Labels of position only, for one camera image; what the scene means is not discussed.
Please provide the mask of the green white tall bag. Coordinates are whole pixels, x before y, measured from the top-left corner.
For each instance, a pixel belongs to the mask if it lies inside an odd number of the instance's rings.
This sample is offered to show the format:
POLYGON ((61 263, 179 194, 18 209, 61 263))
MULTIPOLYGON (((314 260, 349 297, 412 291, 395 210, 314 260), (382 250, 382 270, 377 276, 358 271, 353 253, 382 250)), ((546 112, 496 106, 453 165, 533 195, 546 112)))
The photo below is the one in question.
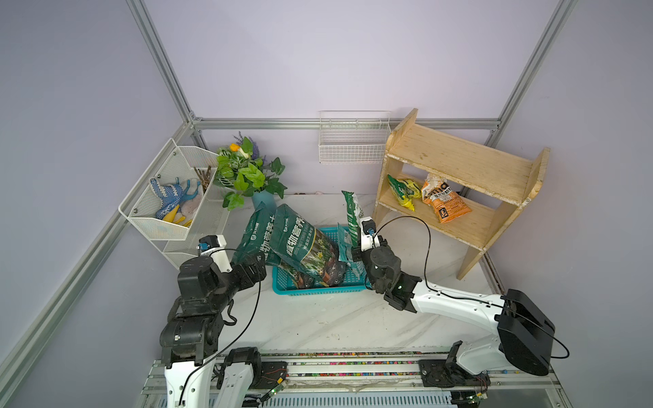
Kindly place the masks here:
POLYGON ((362 228, 360 221, 363 217, 362 208, 358 201, 358 197, 354 192, 343 190, 342 194, 345 197, 347 220, 352 246, 353 248, 361 249, 362 228))

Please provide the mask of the dark green soil bag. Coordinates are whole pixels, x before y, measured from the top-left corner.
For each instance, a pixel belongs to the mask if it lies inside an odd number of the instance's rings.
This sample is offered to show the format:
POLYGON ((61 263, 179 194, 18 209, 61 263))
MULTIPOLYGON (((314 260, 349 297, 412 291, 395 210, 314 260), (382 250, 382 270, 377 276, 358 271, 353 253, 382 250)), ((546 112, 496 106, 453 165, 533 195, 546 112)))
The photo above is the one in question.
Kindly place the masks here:
POLYGON ((347 264, 339 259, 337 244, 286 204, 275 211, 270 246, 283 262, 323 286, 339 286, 345 278, 347 264))
POLYGON ((241 242, 233 254, 232 263, 236 265, 241 264, 250 255, 262 252, 265 255, 265 263, 285 270, 289 274, 294 287, 297 289, 313 287, 316 283, 314 278, 296 270, 271 249, 270 240, 274 229, 274 220, 275 213, 265 207, 265 204, 260 203, 255 207, 255 211, 248 221, 241 242))

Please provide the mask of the yellow green small bag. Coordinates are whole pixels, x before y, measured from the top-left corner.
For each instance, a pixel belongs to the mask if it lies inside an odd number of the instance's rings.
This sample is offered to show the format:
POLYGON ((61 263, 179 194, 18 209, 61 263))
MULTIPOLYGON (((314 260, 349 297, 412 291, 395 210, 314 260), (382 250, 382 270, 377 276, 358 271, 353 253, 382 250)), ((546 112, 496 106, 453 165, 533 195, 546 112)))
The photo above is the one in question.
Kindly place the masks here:
POLYGON ((389 188, 399 204, 414 212, 415 207, 413 201, 422 197, 419 185, 410 178, 394 178, 390 174, 387 175, 387 180, 389 182, 389 188))

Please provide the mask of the orange small bag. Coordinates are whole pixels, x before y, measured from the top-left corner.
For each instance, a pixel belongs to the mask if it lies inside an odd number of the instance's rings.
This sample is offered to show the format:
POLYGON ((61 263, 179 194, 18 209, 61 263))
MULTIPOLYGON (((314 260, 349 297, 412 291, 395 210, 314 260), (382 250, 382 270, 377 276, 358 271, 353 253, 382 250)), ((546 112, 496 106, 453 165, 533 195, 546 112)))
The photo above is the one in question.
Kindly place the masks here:
POLYGON ((427 176, 421 194, 423 203, 433 209, 441 224, 449 223, 472 212, 447 181, 435 174, 430 173, 427 176))

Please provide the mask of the teal white fertilizer bag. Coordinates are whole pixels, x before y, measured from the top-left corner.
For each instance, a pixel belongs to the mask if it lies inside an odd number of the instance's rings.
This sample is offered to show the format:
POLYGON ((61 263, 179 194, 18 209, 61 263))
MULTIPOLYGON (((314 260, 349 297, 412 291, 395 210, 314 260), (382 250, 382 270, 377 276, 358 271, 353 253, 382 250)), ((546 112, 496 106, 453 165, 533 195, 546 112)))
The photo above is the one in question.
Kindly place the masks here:
POLYGON ((354 260, 353 244, 347 226, 338 224, 337 243, 339 251, 338 259, 347 264, 349 271, 351 271, 356 278, 361 279, 365 272, 364 266, 361 261, 354 260))

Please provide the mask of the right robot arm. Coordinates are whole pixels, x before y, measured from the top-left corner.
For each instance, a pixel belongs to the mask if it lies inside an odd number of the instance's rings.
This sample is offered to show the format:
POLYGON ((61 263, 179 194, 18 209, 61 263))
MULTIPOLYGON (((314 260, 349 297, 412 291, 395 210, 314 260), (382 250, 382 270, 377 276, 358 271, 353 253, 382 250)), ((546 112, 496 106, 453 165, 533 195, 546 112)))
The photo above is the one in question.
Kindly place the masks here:
POLYGON ((387 246, 361 254, 372 288, 394 309, 462 321, 488 335, 472 343, 457 341, 445 360, 420 364, 423 383, 450 388, 487 384, 488 372, 517 370, 538 377, 550 371, 555 326, 523 292, 504 295, 461 292, 434 284, 401 269, 387 246))

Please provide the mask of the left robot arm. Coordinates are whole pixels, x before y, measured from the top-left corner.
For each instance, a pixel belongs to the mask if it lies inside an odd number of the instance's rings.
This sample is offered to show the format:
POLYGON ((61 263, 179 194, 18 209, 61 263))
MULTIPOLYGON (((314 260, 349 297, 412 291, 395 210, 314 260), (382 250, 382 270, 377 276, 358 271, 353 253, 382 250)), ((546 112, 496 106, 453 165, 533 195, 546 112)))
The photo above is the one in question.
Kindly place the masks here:
POLYGON ((248 254, 241 263, 221 270, 217 250, 180 266, 180 296, 174 301, 160 335, 161 363, 170 407, 261 407, 280 393, 285 376, 266 377, 255 347, 222 346, 219 336, 237 323, 234 297, 260 287, 266 277, 265 255, 248 254))

